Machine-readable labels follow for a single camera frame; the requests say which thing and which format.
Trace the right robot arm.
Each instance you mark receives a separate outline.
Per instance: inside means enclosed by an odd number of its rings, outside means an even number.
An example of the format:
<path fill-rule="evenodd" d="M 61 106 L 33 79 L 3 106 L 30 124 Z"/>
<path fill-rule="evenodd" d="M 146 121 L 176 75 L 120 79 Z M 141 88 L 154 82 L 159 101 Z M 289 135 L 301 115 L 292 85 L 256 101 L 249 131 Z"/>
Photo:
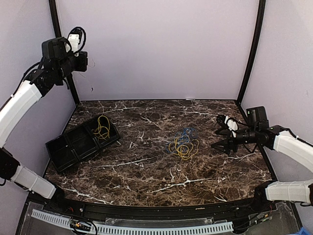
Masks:
<path fill-rule="evenodd" d="M 280 125 L 270 126 L 266 110 L 263 106 L 246 110 L 247 123 L 233 117 L 218 115 L 220 128 L 215 132 L 223 139 L 211 145 L 212 148 L 227 155 L 238 151 L 239 146 L 255 144 L 266 148 L 288 161 L 303 166 L 307 171 L 313 170 L 313 145 L 296 135 L 291 129 Z M 257 186 L 250 200 L 250 209 L 261 212 L 274 202 L 300 203 L 303 206 L 313 204 L 313 181 L 279 181 L 269 180 Z"/>

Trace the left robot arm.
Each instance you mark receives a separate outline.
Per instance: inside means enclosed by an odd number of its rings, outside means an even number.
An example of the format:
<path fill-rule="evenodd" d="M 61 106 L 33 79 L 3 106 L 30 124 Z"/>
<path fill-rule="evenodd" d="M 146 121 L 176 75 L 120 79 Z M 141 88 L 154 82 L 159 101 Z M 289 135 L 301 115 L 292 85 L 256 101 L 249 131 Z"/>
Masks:
<path fill-rule="evenodd" d="M 22 165 L 4 145 L 28 110 L 54 86 L 63 85 L 74 71 L 87 70 L 88 54 L 82 50 L 85 43 L 85 36 L 79 33 L 43 42 L 41 60 L 24 73 L 18 88 L 0 110 L 0 177 L 50 200 L 50 206 L 58 213 L 69 209 L 64 191 Z"/>

